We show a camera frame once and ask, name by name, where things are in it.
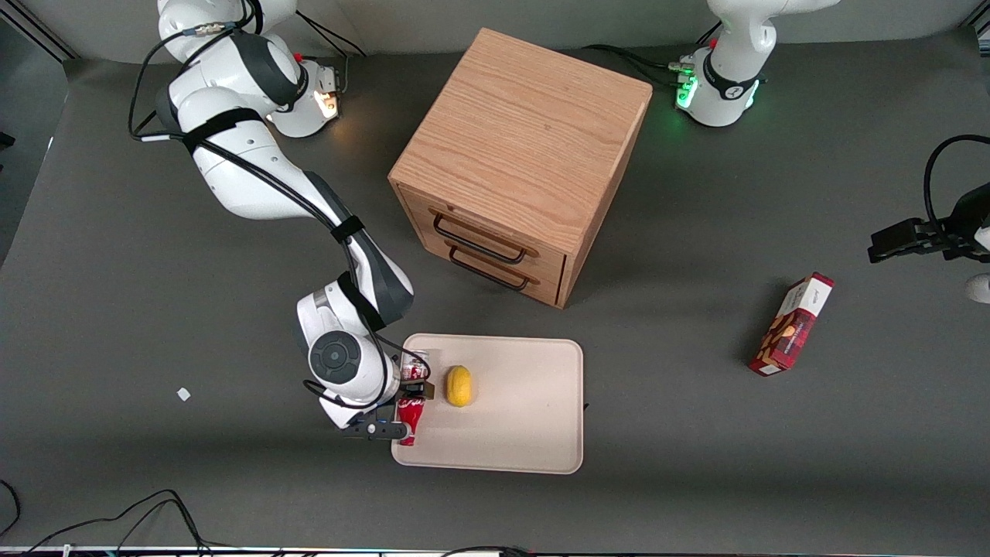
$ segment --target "plastic tray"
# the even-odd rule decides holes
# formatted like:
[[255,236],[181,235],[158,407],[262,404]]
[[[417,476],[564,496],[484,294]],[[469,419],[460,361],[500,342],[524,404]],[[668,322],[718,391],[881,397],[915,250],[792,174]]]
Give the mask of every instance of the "plastic tray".
[[[570,340],[417,334],[437,385],[412,447],[392,442],[405,466],[573,474],[584,459],[584,354]],[[446,401],[452,366],[471,371],[474,401]]]

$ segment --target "gray tabletop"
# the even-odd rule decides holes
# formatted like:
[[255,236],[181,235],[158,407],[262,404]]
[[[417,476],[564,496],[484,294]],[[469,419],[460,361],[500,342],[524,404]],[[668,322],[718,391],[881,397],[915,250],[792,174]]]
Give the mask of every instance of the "gray tabletop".
[[[457,60],[355,59],[344,117],[280,144],[415,285],[387,336],[581,344],[583,467],[405,468],[386,443],[339,438],[300,385],[290,327],[296,300],[344,268],[339,248],[314,221],[227,213],[182,146],[128,139],[136,69],[77,62],[0,274],[0,477],[25,506],[5,542],[171,487],[206,537],[236,544],[990,551],[990,307],[962,294],[986,269],[872,266],[865,251],[870,233],[923,214],[932,148],[990,124],[971,31],[782,46],[729,129],[657,91],[563,311],[427,254],[385,179]],[[939,209],[988,164],[979,146],[946,153]],[[758,377],[745,360],[786,285],[812,271],[837,285],[807,349],[793,371]],[[116,543],[125,529],[65,539]],[[134,541],[189,543],[171,515]]]

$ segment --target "green light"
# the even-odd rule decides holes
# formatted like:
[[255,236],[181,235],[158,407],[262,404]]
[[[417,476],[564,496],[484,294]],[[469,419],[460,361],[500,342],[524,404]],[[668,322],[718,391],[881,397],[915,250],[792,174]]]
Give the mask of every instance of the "green light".
[[749,100],[745,102],[745,108],[752,106],[752,98],[756,95],[756,89],[759,87],[759,79],[752,85],[752,92],[749,94]]
[[681,89],[681,92],[677,94],[677,106],[687,110],[687,107],[691,106],[694,92],[698,90],[698,78],[692,75],[687,83],[681,85]]

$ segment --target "yellow lemon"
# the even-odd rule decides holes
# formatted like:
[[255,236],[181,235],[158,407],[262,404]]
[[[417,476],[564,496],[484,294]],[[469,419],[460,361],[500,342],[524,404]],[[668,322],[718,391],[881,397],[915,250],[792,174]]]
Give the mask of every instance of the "yellow lemon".
[[471,372],[454,366],[446,373],[446,401],[458,408],[471,404]]

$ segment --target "drawer handle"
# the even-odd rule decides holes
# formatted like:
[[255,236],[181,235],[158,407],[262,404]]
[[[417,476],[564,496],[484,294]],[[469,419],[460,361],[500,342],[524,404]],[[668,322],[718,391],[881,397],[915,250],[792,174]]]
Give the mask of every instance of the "drawer handle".
[[517,265],[520,261],[523,260],[523,257],[526,255],[526,250],[523,248],[520,248],[519,255],[516,256],[515,258],[508,258],[500,253],[493,252],[480,244],[475,244],[474,242],[471,242],[467,238],[461,238],[460,236],[457,236],[456,234],[448,230],[444,230],[443,228],[440,227],[440,222],[442,220],[444,220],[444,216],[441,215],[440,213],[437,213],[437,218],[434,219],[434,230],[437,231],[437,234],[440,234],[444,238],[448,238],[450,240],[454,240],[457,243],[463,244],[476,252],[482,253],[492,258],[495,261],[500,261],[507,265]]
[[510,290],[515,290],[516,292],[518,292],[518,291],[522,290],[523,288],[525,288],[530,283],[530,279],[528,277],[522,277],[523,281],[521,283],[519,283],[519,284],[512,284],[511,282],[506,282],[506,281],[504,281],[504,280],[502,280],[502,279],[500,279],[498,277],[495,277],[494,275],[487,274],[486,272],[482,271],[481,269],[478,269],[477,267],[468,265],[467,263],[458,260],[456,257],[453,256],[455,253],[457,253],[457,246],[450,246],[450,255],[449,255],[449,258],[450,258],[450,262],[451,263],[453,263],[454,265],[457,265],[458,267],[463,267],[463,268],[471,271],[472,273],[474,273],[476,275],[480,275],[482,277],[485,277],[486,279],[489,279],[492,282],[495,282],[496,284],[500,284],[502,286],[505,286],[506,288],[509,288]]

